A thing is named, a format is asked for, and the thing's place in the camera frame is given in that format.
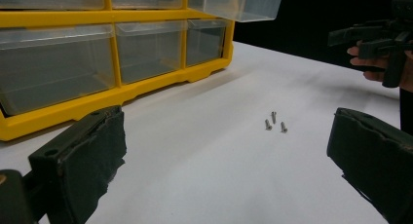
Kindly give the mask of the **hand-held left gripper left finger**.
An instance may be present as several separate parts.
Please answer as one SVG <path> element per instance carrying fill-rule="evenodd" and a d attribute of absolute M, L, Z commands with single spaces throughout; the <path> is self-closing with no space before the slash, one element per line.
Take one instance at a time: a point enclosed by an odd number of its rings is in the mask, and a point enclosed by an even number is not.
<path fill-rule="evenodd" d="M 85 224 L 125 163 L 124 112 L 119 106 L 85 116 L 29 157 L 34 215 L 51 224 Z"/>

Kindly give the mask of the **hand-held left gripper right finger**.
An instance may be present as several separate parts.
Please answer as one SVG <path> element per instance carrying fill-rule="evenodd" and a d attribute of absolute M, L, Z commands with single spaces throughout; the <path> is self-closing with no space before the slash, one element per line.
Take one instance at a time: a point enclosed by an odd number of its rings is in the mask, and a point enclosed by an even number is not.
<path fill-rule="evenodd" d="M 371 115 L 336 110 L 326 154 L 389 224 L 413 224 L 413 136 Z"/>

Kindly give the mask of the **pulled-out clear plastic drawer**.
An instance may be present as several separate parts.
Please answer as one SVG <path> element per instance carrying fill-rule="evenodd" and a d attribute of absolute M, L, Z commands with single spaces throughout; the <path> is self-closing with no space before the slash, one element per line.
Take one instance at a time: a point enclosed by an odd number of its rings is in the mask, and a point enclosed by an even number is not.
<path fill-rule="evenodd" d="M 273 20 L 282 0 L 188 0 L 190 9 L 238 22 Z"/>

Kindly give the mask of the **yellow plastic drawer cabinet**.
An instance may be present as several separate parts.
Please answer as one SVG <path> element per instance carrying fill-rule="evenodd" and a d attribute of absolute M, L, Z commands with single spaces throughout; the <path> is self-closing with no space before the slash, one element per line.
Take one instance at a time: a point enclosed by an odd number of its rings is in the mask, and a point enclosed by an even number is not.
<path fill-rule="evenodd" d="M 166 10 L 115 10 L 112 0 L 104 0 L 104 8 L 97 11 L 5 11 L 0 10 L 0 28 L 42 28 L 78 24 L 103 24 L 126 21 L 164 21 L 175 19 L 212 19 L 212 15 L 197 12 L 188 7 L 188 0 L 182 0 L 179 9 Z M 186 64 L 187 34 L 181 36 L 181 68 L 155 78 L 124 85 L 118 58 L 117 40 L 110 40 L 115 87 L 108 91 L 94 93 L 65 101 L 43 109 L 17 116 L 6 117 L 0 112 L 0 140 L 9 141 L 41 131 L 108 106 L 122 105 L 137 96 L 150 93 L 169 85 L 182 82 L 197 82 L 213 72 L 227 67 L 233 57 L 233 36 L 235 23 L 231 20 L 225 28 L 222 55 L 201 64 Z"/>

